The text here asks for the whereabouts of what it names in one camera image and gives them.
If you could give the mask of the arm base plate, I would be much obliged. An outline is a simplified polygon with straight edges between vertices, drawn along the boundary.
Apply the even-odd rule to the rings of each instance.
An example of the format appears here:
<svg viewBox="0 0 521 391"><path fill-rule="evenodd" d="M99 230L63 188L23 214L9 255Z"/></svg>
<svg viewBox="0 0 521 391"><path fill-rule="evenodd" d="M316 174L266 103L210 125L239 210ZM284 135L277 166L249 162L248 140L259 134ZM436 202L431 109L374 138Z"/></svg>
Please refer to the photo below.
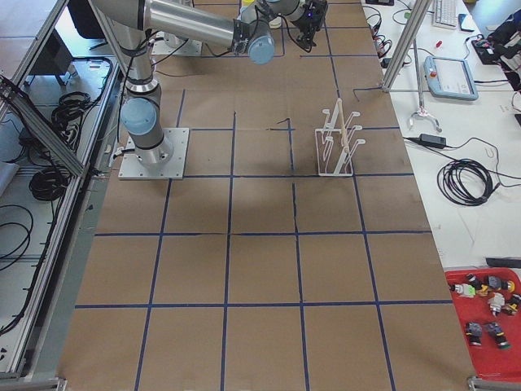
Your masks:
<svg viewBox="0 0 521 391"><path fill-rule="evenodd" d="M190 130L188 128L163 128L164 140L155 149L135 147L131 136L120 164L118 177L122 180L182 179Z"/></svg>
<svg viewBox="0 0 521 391"><path fill-rule="evenodd" d="M153 55L199 57L202 52L202 43L189 39L187 42L171 33L158 32L155 36L151 53Z"/></svg>

